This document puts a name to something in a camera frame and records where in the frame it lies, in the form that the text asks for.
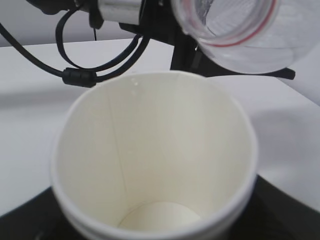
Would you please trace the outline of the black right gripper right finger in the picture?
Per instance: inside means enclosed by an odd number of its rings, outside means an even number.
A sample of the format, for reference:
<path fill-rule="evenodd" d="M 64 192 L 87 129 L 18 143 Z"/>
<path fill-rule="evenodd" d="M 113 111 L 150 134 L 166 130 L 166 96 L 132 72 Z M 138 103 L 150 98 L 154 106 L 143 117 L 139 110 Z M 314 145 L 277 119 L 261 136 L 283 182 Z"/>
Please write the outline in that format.
<path fill-rule="evenodd" d="M 318 240 L 320 213 L 258 176 L 251 198 L 223 240 Z"/>

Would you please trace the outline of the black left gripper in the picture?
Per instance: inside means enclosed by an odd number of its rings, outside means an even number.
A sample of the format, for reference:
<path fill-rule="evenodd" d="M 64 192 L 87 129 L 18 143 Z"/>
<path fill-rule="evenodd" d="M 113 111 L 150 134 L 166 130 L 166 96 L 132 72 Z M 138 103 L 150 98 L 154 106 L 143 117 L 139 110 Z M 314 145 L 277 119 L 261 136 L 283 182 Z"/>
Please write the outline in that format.
<path fill-rule="evenodd" d="M 89 14 L 89 24 L 100 29 L 104 21 L 98 9 L 98 0 L 29 0 L 29 4 L 46 15 L 70 11 L 79 7 Z M 223 68 L 211 61 L 196 41 L 187 36 L 178 24 L 169 0 L 143 0 L 139 25 L 119 23 L 119 27 L 132 34 L 140 34 L 153 40 L 174 46 L 171 70 L 194 73 L 206 78 L 237 76 L 240 73 Z"/>

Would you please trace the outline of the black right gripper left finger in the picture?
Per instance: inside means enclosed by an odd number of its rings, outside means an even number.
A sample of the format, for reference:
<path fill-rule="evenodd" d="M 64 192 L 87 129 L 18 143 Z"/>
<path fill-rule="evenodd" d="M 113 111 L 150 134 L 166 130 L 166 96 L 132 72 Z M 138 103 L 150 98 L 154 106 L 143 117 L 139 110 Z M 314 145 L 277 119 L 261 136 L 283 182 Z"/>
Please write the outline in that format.
<path fill-rule="evenodd" d="M 63 215 L 49 187 L 0 217 L 2 240 L 84 240 Z"/>

